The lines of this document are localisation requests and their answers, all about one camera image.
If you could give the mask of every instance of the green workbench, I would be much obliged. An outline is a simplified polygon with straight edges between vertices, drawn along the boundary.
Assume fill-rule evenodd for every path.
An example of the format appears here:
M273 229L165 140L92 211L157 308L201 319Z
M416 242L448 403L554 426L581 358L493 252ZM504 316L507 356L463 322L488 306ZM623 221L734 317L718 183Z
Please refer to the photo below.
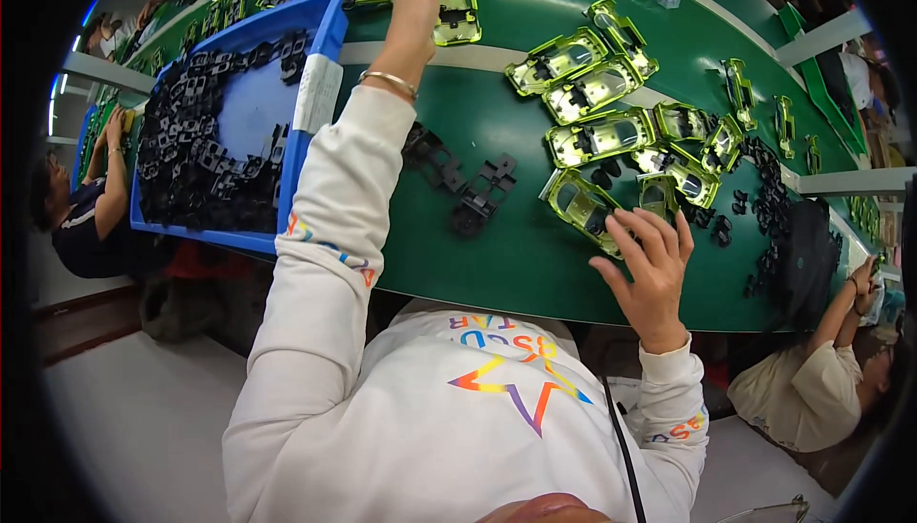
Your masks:
M248 0L251 11L254 1ZM483 28L478 45L526 51L587 25L581 12L594 1L478 0ZM746 62L745 77L758 98L755 135L776 148L772 96L787 95L793 101L797 138L820 138L822 172L855 169L808 95L771 56L716 14L692 0L682 0L676 10L665 10L652 0L616 1L618 11L629 16L647 39L648 53L659 60L660 70L647 87L722 115L730 106L718 71L720 60L738 57ZM785 43L785 34L775 30L779 21L768 19L758 2L717 1L772 46ZM178 54L185 26L193 20L200 23L204 15L205 7L186 14L181 23L150 40L145 53L162 47L168 62ZM382 40L388 19L385 9L352 14L346 41ZM362 69L365 65L345 68L338 114ZM484 160L508 152L519 162L513 173L518 183L481 234L462 239L448 227L455 197L431 189L419 173L402 173L391 203L392 228L379 287L491 310L625 323L611 292L587 265L598 249L537 199L553 170L543 142L553 123L540 100L521 99L499 73L430 66L416 109L418 120L463 162L466 177L474 176ZM796 159L784 164L805 174L803 143L797 141L795 148ZM623 206L634 207L636 172L623 169L611 193ZM742 290L769 239L758 232L754 215L735 216L731 211L733 191L754 195L759 177L754 166L744 162L735 173L724 175L723 182L714 208L732 220L733 243L721 249L711 241L709 229L694 228L696 248L685 277L682 320L699 331L760 330L771 308L762 299L743 299Z

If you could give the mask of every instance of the navy shirt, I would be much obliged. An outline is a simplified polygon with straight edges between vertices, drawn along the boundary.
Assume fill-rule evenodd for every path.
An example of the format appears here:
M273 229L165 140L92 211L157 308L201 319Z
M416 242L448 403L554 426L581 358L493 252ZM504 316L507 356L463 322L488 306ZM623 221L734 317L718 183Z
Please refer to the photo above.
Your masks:
M164 268L174 255L172 239L132 231L125 214L104 241L96 229L96 200L106 192L105 178L80 185L70 196L75 205L52 231L52 245L70 272L83 278L139 277Z

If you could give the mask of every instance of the blue light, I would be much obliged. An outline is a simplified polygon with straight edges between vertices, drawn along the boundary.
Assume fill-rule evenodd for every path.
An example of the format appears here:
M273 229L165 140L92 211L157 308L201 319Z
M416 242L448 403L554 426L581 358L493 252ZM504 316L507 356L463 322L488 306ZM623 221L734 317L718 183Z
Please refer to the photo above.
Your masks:
M86 15L83 17L83 27L86 27L86 24L89 23L89 16L93 15L93 10L96 9L97 3L99 3L99 0L93 0L93 3L90 4L89 10L86 11Z

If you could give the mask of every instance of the paper label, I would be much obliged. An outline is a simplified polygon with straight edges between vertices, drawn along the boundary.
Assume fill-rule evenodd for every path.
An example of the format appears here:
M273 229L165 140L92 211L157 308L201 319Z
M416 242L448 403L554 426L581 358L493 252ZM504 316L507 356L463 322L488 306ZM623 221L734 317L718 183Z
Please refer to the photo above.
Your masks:
M331 122L341 89L344 68L320 53L305 58L303 77L296 94L296 110L292 127L315 135Z

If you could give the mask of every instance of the gold bangle bracelet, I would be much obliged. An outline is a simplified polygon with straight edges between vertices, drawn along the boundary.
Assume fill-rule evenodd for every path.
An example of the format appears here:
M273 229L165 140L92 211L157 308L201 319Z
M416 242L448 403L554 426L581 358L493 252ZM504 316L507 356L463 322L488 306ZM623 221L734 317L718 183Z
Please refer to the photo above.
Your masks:
M396 77L382 71L364 71L360 74L360 79L357 80L357 83L363 83L363 80L367 77L378 77L379 79L384 79L392 85L405 90L406 93L411 96L411 99L417 99L417 90L414 88L414 86L409 84L407 81L404 81L400 77Z

